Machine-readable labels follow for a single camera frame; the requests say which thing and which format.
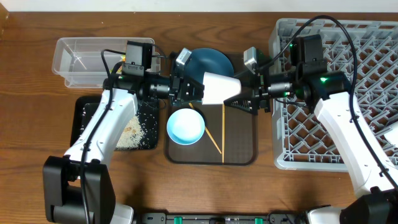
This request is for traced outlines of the light blue bowl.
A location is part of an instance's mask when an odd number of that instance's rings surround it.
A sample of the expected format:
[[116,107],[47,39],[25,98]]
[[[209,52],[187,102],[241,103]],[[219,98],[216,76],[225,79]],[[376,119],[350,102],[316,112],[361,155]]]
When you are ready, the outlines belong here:
[[205,132],[205,120],[196,110],[182,108],[170,115],[166,129],[173,142],[187,146],[201,139]]

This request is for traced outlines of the dark blue plate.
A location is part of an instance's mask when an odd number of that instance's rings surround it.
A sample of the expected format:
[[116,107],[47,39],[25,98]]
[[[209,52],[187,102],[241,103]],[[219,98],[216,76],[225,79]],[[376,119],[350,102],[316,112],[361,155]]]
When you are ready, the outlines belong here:
[[232,77],[234,67],[230,59],[218,50],[195,49],[192,51],[189,62],[184,66],[184,75],[202,82],[205,72]]

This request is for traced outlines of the light green cup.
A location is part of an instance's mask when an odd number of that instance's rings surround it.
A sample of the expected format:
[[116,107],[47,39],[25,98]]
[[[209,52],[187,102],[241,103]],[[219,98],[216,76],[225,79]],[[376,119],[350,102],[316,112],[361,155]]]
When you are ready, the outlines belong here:
[[398,122],[390,124],[386,127],[386,132],[384,133],[384,138],[389,142],[389,144],[397,147],[398,145]]

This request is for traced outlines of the pink cup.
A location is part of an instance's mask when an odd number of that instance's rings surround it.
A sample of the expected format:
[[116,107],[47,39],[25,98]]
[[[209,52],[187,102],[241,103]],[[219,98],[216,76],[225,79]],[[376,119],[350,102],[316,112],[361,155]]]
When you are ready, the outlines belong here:
[[203,76],[203,105],[222,105],[224,100],[241,93],[241,82],[237,78],[205,72]]

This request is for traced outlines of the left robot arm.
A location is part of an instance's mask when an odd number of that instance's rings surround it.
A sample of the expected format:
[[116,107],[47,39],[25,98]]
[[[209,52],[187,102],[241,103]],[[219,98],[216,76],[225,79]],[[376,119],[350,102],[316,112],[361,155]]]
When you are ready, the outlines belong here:
[[203,98],[204,86],[185,75],[192,53],[173,57],[168,78],[148,72],[152,58],[127,50],[125,59],[107,68],[101,101],[64,156],[44,163],[45,216],[52,223],[132,223],[134,209],[116,202],[108,171],[116,145],[139,103],[171,99],[188,103]]

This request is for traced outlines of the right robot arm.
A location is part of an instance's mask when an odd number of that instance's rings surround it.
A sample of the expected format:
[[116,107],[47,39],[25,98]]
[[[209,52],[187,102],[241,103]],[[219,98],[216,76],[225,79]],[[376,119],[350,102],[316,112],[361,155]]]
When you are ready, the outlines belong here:
[[324,206],[305,212],[302,223],[396,223],[397,168],[382,150],[358,105],[355,78],[330,72],[318,34],[293,34],[285,49],[294,71],[273,74],[274,59],[255,48],[244,52],[245,70],[236,78],[249,78],[247,93],[224,101],[226,106],[256,114],[268,110],[270,100],[306,106],[326,128],[348,169],[356,200],[346,208]]

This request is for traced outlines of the rice food scraps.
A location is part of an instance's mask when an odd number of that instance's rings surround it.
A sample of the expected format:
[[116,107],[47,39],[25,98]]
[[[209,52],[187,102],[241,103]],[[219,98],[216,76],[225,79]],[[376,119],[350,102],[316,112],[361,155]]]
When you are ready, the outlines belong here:
[[124,128],[116,145],[117,151],[154,149],[157,145],[158,127],[153,119],[134,116]]

